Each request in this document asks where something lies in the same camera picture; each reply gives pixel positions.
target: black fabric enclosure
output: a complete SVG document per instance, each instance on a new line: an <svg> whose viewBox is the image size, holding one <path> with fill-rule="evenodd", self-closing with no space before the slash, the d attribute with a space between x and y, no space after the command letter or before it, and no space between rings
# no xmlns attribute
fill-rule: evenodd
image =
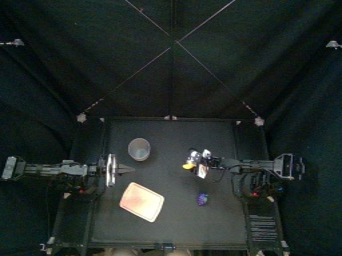
<svg viewBox="0 0 342 256"><path fill-rule="evenodd" d="M340 1L1 0L0 11L1 170L12 155L81 158L89 119L260 117L270 158L306 158L279 202L291 255L342 255L342 49L326 47ZM0 252L45 243L60 196L45 188L0 183Z"/></svg>

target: blue object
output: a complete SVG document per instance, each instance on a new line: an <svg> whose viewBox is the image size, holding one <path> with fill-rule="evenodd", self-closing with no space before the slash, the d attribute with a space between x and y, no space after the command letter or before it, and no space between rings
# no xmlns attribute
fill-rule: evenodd
<svg viewBox="0 0 342 256"><path fill-rule="evenodd" d="M197 196L197 205L203 206L207 204L207 202L208 202L208 194L200 193Z"/></svg>

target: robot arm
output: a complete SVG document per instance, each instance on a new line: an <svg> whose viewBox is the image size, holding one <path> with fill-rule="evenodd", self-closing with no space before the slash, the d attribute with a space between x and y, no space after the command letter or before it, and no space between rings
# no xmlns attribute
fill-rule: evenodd
<svg viewBox="0 0 342 256"><path fill-rule="evenodd" d="M65 186L66 192L93 193L101 185L99 180L105 179L103 186L115 185L117 174L133 171L128 166L117 164L116 156L108 154L107 161L100 158L97 164L78 164L73 160L62 160L60 164L28 164L21 157L6 158L1 180L18 180L22 177L53 178Z"/></svg>

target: small figurine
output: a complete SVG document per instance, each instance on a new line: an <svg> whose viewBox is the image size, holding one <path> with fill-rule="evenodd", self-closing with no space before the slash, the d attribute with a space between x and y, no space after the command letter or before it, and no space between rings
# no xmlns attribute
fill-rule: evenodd
<svg viewBox="0 0 342 256"><path fill-rule="evenodd" d="M207 202L208 202L208 194L200 193L197 196L197 205L203 206L207 204Z"/></svg>

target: pink tray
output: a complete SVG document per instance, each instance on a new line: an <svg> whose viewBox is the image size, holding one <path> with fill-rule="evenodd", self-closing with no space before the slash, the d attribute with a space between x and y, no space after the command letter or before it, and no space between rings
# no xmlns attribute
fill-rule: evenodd
<svg viewBox="0 0 342 256"><path fill-rule="evenodd" d="M120 207L128 212L153 222L164 203L164 197L148 188L131 183L123 193Z"/></svg>

